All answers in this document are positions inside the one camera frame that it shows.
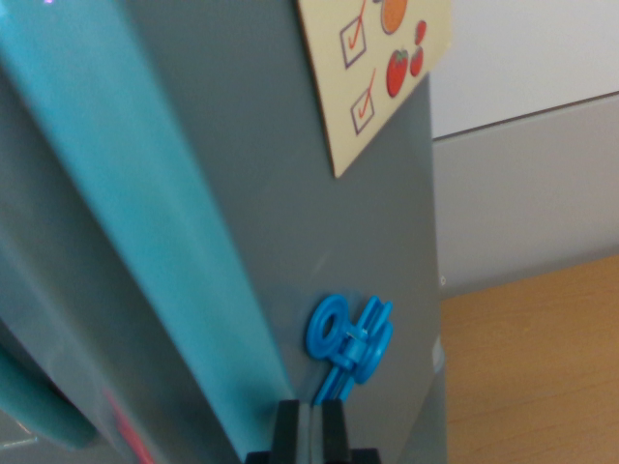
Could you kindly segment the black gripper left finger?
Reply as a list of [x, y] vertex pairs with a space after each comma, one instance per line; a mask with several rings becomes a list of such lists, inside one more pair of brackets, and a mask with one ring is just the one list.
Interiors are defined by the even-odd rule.
[[273, 463], [310, 463], [310, 406], [281, 401], [272, 441]]

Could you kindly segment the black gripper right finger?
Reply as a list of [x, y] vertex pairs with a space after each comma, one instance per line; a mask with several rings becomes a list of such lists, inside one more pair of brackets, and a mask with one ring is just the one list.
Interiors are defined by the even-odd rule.
[[321, 403], [319, 463], [349, 463], [350, 447], [347, 438], [343, 403], [339, 399]]

